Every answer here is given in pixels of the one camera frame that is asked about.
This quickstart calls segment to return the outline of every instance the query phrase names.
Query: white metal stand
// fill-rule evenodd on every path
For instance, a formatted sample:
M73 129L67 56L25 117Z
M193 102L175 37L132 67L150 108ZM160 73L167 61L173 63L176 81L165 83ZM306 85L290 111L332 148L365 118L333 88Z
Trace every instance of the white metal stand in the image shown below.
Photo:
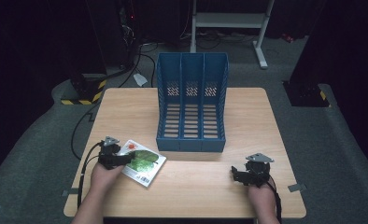
M253 47L259 59L260 67L262 69L268 68L261 44L274 2L275 0L269 0L265 13L197 13L196 0L193 0L190 52L196 52L196 27L259 28L260 34L258 40L253 41Z

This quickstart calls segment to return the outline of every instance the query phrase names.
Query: blue plastic organizer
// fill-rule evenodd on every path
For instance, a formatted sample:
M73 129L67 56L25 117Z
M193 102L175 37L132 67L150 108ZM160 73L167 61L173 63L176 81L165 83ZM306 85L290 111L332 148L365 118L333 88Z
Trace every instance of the blue plastic organizer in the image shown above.
M222 152L228 67L226 53L159 54L159 150Z

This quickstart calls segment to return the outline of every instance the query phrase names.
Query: gray carpet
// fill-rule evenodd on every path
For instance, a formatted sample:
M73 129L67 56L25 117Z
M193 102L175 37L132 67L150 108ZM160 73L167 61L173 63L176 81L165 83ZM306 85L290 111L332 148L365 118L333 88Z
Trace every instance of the gray carpet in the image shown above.
M307 186L302 191L306 217L284 219L284 223L368 224L368 160L348 129L333 91L328 85L320 85L332 105L325 108L292 107L284 91L282 81L290 79L305 42L306 39L291 44L280 39L264 39L262 49L269 65L267 70L260 69L249 42L225 41L213 49L198 48L198 51L228 53L230 87L266 89L297 181ZM198 41L203 48L215 44ZM159 52L188 51L188 48L160 44L144 46L142 51L156 61ZM150 87L152 69L152 61L141 57L138 71L149 81L145 88ZM118 87L128 75L110 79L106 89ZM0 223L69 223L71 220L63 213L64 191L71 187L79 160L71 152L70 141L79 119L92 105L61 105L60 96L67 84L68 81L53 90L55 105L23 134L0 168ZM130 77L122 87L137 85ZM97 107L92 112L95 116ZM79 124L74 136L74 149L79 155L92 128L89 117ZM145 220L121 219L119 223L140 222Z

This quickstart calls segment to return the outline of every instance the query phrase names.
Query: wooden table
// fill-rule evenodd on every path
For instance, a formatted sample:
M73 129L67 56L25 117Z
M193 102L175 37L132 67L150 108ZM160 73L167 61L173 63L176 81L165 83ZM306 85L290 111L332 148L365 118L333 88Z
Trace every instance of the wooden table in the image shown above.
M120 139L121 146L133 139L158 151L155 140L158 119L157 89L108 89L84 155L107 135ZM226 144L222 153L161 151L167 162L148 189L120 175L107 196L105 217L255 217L247 188L233 181L231 166L245 171L246 156L258 152L275 160L270 173L282 200L282 216L304 217L301 193L288 189L296 180L265 90L228 88L224 124ZM85 156L73 189L78 187ZM82 198L89 190L95 161L88 165ZM64 213L73 217L76 212L77 194L70 194Z

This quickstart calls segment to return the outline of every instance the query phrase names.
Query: seed packet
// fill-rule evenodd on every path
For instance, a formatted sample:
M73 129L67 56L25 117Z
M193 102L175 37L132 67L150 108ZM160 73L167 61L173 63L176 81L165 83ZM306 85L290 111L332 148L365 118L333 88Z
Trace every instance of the seed packet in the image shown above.
M126 164L122 172L148 188L166 161L166 157L136 143L134 140L126 142L120 149L120 155L127 155L133 151L135 151L134 159L131 163Z

